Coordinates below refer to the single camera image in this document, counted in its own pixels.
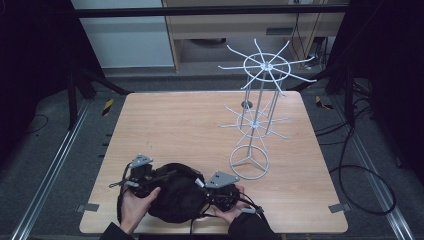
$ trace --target black metal bar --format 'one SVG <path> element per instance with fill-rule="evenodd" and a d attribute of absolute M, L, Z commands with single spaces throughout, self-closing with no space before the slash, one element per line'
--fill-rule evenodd
<path fill-rule="evenodd" d="M 78 18 L 151 17 L 184 15 L 278 14 L 278 13 L 337 13 L 353 10 L 349 4 L 207 6 L 121 9 L 54 10 L 53 14 Z"/>

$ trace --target white wall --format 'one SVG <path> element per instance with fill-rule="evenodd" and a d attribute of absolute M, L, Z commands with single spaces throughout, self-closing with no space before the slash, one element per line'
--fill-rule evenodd
<path fill-rule="evenodd" d="M 160 0 L 72 0 L 75 9 L 162 7 Z M 174 66 L 164 17 L 85 18 L 102 68 Z"/>

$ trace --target wooden desk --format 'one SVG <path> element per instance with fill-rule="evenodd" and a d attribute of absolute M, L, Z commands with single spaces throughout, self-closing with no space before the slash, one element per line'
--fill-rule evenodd
<path fill-rule="evenodd" d="M 272 229 L 278 233 L 342 233 L 347 230 L 344 213 L 331 213 L 328 206 L 339 203 L 309 117 L 297 92 L 280 97 L 273 130 L 264 139 L 269 150 L 269 172 L 258 180 L 240 180 L 246 194 L 263 207 Z M 251 99 L 257 96 L 251 93 Z M 263 102 L 273 92 L 264 92 Z M 179 162 L 203 173 L 209 180 L 215 171 L 234 174 L 229 156 L 241 139 L 233 124 L 236 115 L 224 107 L 241 110 L 244 92 L 168 92 L 128 95 L 97 177 L 89 203 L 97 212 L 86 211 L 80 230 L 101 233 L 116 220 L 118 188 L 125 165 L 138 153 L 154 159 L 153 167 Z M 219 218 L 194 223 L 194 233 L 227 233 Z M 189 233 L 189 223 L 169 224 L 147 215 L 135 232 Z"/>

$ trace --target wooden table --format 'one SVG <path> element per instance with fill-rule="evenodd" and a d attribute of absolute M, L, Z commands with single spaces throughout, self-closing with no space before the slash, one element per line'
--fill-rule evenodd
<path fill-rule="evenodd" d="M 265 91 L 262 105 L 274 92 Z M 339 203 L 302 98 L 297 92 L 280 97 L 273 119 L 290 117 L 273 124 L 276 134 L 264 138 L 270 168 L 258 180 L 241 179 L 246 194 L 263 207 L 277 233 L 342 233 L 347 230 L 343 212 L 331 213 L 328 206 Z M 250 99 L 258 96 L 251 92 Z M 119 189 L 109 184 L 121 179 L 125 165 L 138 153 L 152 157 L 153 167 L 170 162 L 186 164 L 203 173 L 206 180 L 216 171 L 233 174 L 229 157 L 241 139 L 234 124 L 241 112 L 244 92 L 165 92 L 128 95 L 109 148 L 91 193 L 89 203 L 97 212 L 86 211 L 83 233 L 101 233 L 116 220 Z M 255 169 L 247 166 L 243 171 Z M 194 223 L 194 233 L 227 233 L 219 218 Z M 189 223 L 170 224 L 147 215 L 135 232 L 189 233 Z"/>

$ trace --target black sleeve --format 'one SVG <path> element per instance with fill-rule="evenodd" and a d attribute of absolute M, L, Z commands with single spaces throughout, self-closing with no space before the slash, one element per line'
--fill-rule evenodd
<path fill-rule="evenodd" d="M 99 240 L 134 240 L 114 223 L 110 223 Z"/>
<path fill-rule="evenodd" d="M 278 236 L 258 215 L 242 213 L 236 217 L 228 229 L 232 239 L 277 240 Z"/>

